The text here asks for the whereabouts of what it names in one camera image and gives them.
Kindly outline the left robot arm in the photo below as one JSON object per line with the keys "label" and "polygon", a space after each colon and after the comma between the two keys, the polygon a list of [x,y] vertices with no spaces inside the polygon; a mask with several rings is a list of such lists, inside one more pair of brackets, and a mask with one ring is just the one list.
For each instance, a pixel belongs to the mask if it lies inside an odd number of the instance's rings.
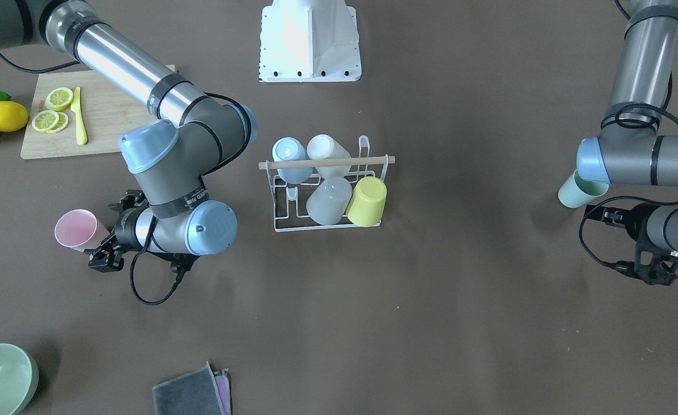
{"label": "left robot arm", "polygon": [[[678,118],[668,112],[678,48],[678,1],[631,1],[624,48],[600,133],[582,140],[577,171],[592,184],[678,187]],[[631,261],[599,264],[649,285],[671,285],[678,268],[678,200],[635,197],[631,208],[615,197],[587,205],[588,220],[625,229],[634,241]]]}

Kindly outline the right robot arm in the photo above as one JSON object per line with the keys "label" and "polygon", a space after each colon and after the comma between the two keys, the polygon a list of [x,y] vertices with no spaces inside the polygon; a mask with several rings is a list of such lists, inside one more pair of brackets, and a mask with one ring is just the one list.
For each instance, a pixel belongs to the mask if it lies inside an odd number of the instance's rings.
{"label": "right robot arm", "polygon": [[253,114],[202,92],[104,23],[84,1],[0,1],[0,50],[46,44],[98,71],[156,120],[123,134],[119,148],[141,189],[115,205],[112,233],[86,249],[89,267],[123,268],[126,252],[150,252],[188,271],[197,258],[235,241],[228,205],[212,200],[203,176],[241,155],[256,137]]}

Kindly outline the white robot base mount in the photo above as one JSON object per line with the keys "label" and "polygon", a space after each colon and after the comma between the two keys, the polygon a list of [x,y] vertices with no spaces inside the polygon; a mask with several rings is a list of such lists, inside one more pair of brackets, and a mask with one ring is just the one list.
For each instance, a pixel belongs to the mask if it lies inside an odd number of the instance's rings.
{"label": "white robot base mount", "polygon": [[260,82],[362,78],[357,12],[344,1],[273,1],[262,8]]}

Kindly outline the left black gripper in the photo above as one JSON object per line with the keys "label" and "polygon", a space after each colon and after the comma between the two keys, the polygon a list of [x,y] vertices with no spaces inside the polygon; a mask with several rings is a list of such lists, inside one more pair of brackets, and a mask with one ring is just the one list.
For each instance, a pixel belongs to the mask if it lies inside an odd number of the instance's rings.
{"label": "left black gripper", "polygon": [[653,212],[652,203],[641,203],[623,210],[603,207],[601,221],[608,225],[624,225],[627,234],[636,241],[633,267],[635,279],[647,285],[670,286],[678,279],[678,252],[671,248],[660,248],[649,237],[641,236],[641,230]]}

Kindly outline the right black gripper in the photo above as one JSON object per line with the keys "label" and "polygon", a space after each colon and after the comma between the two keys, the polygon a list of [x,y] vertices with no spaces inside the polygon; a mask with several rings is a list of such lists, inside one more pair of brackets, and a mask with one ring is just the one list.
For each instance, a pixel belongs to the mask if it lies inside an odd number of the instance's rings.
{"label": "right black gripper", "polygon": [[108,208],[119,215],[112,228],[113,235],[107,236],[98,247],[84,250],[89,255],[88,268],[102,273],[123,270],[123,253],[142,249],[136,226],[147,208],[147,199],[143,191],[126,191],[119,202],[109,204]]}

